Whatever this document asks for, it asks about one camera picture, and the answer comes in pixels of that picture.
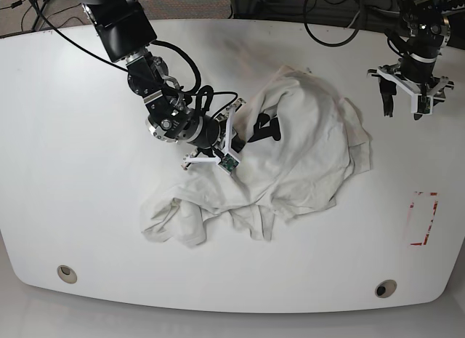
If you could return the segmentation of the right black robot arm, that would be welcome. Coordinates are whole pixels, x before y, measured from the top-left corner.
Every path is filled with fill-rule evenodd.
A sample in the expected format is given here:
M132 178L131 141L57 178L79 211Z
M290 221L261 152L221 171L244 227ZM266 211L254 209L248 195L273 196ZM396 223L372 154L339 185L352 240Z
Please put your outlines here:
M261 128L267 114L253 108L247 115L244 101L231 102L209 115L216 92L202 85L195 62L179 47L157 38L138 0L79 0L91 20L109 63L125 60L124 71L133 93L143 98L148 110L151 134L165 142L180 140L194 147L185 156L183 168L193 164L215 164L231 174L240 164L240 152L248 142L280 136L278 118ZM148 46L176 52L190 67L195 83L185 91L162 58L152 55Z

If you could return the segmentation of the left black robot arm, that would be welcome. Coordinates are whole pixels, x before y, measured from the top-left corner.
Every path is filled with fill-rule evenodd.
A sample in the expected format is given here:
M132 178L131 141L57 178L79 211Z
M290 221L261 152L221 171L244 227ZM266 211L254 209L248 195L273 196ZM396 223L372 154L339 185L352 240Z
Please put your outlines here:
M388 46L399 59L394 65L368 70L376 77L383 102L384 115L393 116L394 96L401 89L411 98L411 113L415 120L431 115L434 106L446 100L446 89L454 83L447 76L433 75L441 49L450 39L449 19L442 13L437 0L397 0L400 22L408 29L408 39L392 30L385 30Z

